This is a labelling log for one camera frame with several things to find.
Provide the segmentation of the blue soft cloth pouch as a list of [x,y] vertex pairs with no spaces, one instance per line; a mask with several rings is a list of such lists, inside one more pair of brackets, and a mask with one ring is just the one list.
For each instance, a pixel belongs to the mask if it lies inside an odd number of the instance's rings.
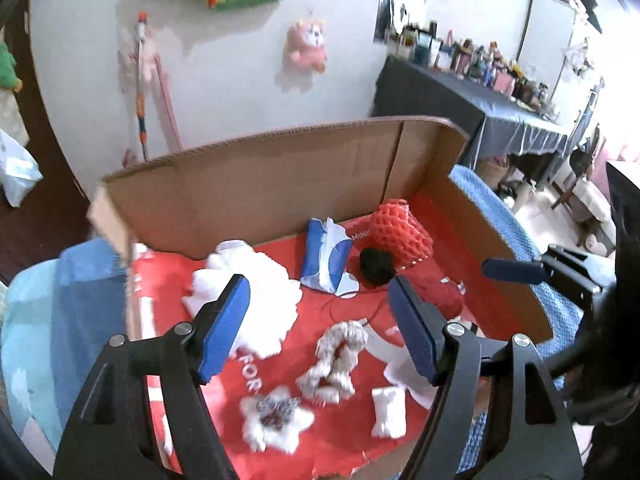
[[351,250],[352,239],[340,224],[331,218],[311,219],[307,224],[300,284],[338,298],[355,297],[360,285],[346,270]]

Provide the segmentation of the light blue patterned bedding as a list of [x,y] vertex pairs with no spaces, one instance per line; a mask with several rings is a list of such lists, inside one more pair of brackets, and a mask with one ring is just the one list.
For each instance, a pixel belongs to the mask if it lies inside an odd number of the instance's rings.
[[17,274],[6,291],[1,329],[1,368],[12,426],[20,436],[34,430],[53,452],[62,437],[51,361],[56,272],[53,259]]

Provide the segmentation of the small white soft pad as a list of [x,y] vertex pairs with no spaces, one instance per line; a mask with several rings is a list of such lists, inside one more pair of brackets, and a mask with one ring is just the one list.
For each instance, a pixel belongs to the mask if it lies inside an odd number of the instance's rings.
[[375,422],[371,436],[380,439],[400,439],[407,433],[406,392],[401,387],[371,390]]

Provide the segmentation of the orange-red mesh bath pouf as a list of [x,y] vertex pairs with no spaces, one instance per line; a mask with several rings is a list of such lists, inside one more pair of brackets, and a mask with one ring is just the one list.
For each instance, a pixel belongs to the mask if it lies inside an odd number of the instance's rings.
[[369,232],[373,245],[392,255],[396,269],[432,258],[434,240],[413,215],[406,200],[388,200],[371,214]]

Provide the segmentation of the red knitted yarn item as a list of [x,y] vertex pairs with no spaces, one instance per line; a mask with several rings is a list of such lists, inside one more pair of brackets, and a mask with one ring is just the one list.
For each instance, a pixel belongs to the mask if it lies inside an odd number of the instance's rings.
[[409,281],[422,301],[434,304],[447,321],[462,315],[465,302],[454,282],[417,268],[405,270],[401,276]]

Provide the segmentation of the green plush toy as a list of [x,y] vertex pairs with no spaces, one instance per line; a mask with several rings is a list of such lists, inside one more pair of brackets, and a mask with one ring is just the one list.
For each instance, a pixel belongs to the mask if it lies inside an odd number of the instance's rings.
[[16,76],[16,61],[8,46],[2,42],[0,44],[0,87],[3,90],[20,92],[23,88],[23,81]]

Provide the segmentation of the black knitted soft item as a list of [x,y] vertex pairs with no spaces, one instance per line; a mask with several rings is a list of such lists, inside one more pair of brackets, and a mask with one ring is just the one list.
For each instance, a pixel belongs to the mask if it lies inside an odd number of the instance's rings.
[[364,280],[375,287],[388,284],[396,276],[393,255],[387,250],[373,247],[360,252],[359,269]]

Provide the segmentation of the white fluffy star plush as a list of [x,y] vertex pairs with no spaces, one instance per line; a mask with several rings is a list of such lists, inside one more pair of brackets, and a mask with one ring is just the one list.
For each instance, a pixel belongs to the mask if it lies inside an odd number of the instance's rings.
[[314,424],[314,412],[291,396],[287,386],[274,388],[268,394],[246,396],[240,402],[240,411],[244,418],[243,441],[254,453],[275,448],[293,455],[300,435]]

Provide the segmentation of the white plastic bag on door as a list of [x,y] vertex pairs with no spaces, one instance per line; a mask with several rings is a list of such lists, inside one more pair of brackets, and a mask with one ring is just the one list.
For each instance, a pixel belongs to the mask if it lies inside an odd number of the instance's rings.
[[39,166],[29,151],[12,136],[1,131],[1,188],[13,208],[43,179]]

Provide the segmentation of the floral white scrunchie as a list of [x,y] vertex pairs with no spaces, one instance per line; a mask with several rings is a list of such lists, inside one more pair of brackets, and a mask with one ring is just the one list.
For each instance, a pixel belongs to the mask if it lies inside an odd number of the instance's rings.
[[369,335],[358,321],[329,327],[317,342],[317,362],[296,379],[303,398],[317,404],[339,404],[355,395],[352,372],[367,347]]

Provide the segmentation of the white mesh bath pouf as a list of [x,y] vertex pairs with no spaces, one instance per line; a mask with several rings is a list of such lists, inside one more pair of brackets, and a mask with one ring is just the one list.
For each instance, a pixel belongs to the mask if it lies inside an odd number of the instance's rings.
[[239,351],[261,360],[275,356],[298,318],[303,291],[284,266],[244,240],[217,245],[204,268],[193,272],[191,293],[182,303],[190,315],[197,315],[206,302],[220,297],[234,274],[243,275],[250,284],[250,303],[229,356],[235,358]]

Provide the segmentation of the white wardrobe cabinet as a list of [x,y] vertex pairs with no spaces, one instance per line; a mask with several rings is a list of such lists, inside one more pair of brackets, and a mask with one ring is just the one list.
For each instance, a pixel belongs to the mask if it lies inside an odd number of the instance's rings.
[[581,110],[602,78],[597,7],[597,0],[529,0],[518,66],[544,86],[540,100],[549,113]]

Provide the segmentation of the orange white stick on wall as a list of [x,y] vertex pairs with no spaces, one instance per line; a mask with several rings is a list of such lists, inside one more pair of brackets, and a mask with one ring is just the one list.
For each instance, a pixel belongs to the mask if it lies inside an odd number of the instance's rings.
[[146,39],[146,14],[140,12],[138,14],[136,28],[136,63],[137,63],[137,82],[136,82],[136,114],[139,128],[139,142],[141,145],[142,157],[145,162],[149,160],[148,152],[148,134],[145,125],[145,76],[144,76],[144,46]]

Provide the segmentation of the pink plush toy on wall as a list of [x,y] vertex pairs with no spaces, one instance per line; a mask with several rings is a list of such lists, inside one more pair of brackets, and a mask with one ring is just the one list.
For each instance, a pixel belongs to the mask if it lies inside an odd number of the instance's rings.
[[323,74],[326,71],[326,22],[305,18],[288,29],[286,56],[296,70]]

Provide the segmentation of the cosmetics bottles on table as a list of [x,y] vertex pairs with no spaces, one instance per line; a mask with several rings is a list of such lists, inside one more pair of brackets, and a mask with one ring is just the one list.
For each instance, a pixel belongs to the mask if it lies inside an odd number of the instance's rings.
[[476,82],[501,93],[524,110],[539,117],[551,117],[540,100],[544,86],[526,78],[518,66],[506,64],[495,44],[486,49],[474,48],[471,40],[462,44],[451,39],[442,42],[435,37],[434,30],[412,24],[398,41],[387,44],[392,49],[387,56],[395,55],[414,65]]

